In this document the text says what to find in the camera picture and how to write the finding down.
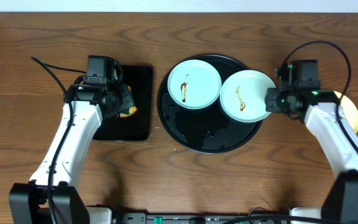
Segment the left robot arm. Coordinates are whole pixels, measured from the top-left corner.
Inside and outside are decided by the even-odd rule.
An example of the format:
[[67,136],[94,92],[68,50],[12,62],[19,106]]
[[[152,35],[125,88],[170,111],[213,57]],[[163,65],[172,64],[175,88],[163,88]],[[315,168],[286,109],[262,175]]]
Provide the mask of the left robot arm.
[[134,106],[126,84],[72,84],[63,92],[62,120],[39,168],[9,192],[14,223],[113,223],[111,208],[86,206],[77,191],[91,140],[107,118]]

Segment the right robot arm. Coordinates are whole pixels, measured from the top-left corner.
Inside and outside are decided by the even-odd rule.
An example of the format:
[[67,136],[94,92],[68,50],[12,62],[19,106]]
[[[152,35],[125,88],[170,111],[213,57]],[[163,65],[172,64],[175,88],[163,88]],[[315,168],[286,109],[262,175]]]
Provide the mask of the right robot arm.
[[332,90],[268,88],[265,102],[269,112],[298,115],[318,140],[335,176],[321,207],[293,208],[290,215],[298,223],[307,218],[358,223],[358,137],[337,95]]

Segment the yellow plate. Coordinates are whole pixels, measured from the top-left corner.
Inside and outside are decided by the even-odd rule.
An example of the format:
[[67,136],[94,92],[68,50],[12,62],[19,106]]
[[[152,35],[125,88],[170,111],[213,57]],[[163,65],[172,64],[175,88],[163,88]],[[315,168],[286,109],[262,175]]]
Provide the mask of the yellow plate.
[[341,100],[341,106],[344,111],[344,115],[347,119],[347,122],[353,129],[355,133],[358,132],[358,110],[355,104],[347,97],[344,96]]

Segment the green and yellow sponge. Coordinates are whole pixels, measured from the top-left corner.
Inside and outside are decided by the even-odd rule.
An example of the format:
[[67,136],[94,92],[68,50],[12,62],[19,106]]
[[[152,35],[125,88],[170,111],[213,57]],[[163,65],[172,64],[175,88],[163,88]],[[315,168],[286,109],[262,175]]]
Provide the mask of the green and yellow sponge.
[[122,104],[119,111],[119,117],[125,118],[132,116],[137,111],[137,108],[135,106],[135,101],[131,93],[131,87],[122,84],[120,86],[120,94],[122,98]]

